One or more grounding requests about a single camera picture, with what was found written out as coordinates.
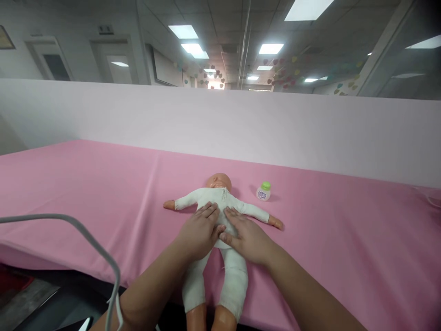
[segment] air vent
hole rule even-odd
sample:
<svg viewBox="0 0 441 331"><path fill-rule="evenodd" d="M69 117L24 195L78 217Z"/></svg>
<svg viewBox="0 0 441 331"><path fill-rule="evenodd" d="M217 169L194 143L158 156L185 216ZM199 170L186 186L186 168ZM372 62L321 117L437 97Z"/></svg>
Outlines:
<svg viewBox="0 0 441 331"><path fill-rule="evenodd" d="M238 44L222 44L222 53L237 54Z"/></svg>
<svg viewBox="0 0 441 331"><path fill-rule="evenodd" d="M111 25L99 25L98 33L101 35L113 34L113 28Z"/></svg>

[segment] picture frame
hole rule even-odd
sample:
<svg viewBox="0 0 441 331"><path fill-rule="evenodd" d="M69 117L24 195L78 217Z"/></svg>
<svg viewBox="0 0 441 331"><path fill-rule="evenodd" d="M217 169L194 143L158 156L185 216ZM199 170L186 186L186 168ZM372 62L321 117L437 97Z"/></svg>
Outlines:
<svg viewBox="0 0 441 331"><path fill-rule="evenodd" d="M3 25L0 25L0 50L15 49L12 40Z"/></svg>

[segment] doll arm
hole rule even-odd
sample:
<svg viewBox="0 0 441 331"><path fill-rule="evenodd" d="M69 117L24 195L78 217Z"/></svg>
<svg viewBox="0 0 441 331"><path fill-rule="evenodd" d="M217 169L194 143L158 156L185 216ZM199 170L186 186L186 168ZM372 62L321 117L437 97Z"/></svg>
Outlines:
<svg viewBox="0 0 441 331"><path fill-rule="evenodd" d="M190 192L185 197L177 200L169 200L164 202L164 208L171 210L181 210L197 203L203 193L204 188L198 188L197 190Z"/></svg>
<svg viewBox="0 0 441 331"><path fill-rule="evenodd" d="M241 214L252 216L263 223L272 225L279 230L283 229L283 222L281 220L254 205L240 201L237 211Z"/></svg>

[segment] pink table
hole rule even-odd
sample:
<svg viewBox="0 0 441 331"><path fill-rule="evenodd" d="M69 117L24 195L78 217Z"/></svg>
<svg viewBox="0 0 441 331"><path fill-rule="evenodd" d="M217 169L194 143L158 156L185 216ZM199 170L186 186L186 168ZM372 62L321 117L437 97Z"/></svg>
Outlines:
<svg viewBox="0 0 441 331"><path fill-rule="evenodd" d="M64 213L79 219L115 258L128 286L175 238L190 211L169 199L227 173L233 193L282 219L258 223L370 330L428 330L441 302L441 215L401 184L257 163L71 141L0 157L0 216ZM255 197L270 181L268 202ZM0 261L75 269L113 282L106 262L69 224L0 225ZM205 270L208 304L223 284L220 253ZM249 265L241 323L298 329L272 280Z"/></svg>

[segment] doll hand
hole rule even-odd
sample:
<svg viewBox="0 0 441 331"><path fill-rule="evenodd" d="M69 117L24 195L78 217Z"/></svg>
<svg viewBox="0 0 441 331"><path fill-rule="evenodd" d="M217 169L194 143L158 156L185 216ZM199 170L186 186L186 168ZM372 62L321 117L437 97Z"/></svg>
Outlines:
<svg viewBox="0 0 441 331"><path fill-rule="evenodd" d="M268 224L274 226L275 228L282 230L283 229L283 223L278 218L275 218L273 215L270 215L270 218L268 220Z"/></svg>
<svg viewBox="0 0 441 331"><path fill-rule="evenodd" d="M175 210L175 201L174 200L169 200L169 201L164 202L164 208L165 209Z"/></svg>

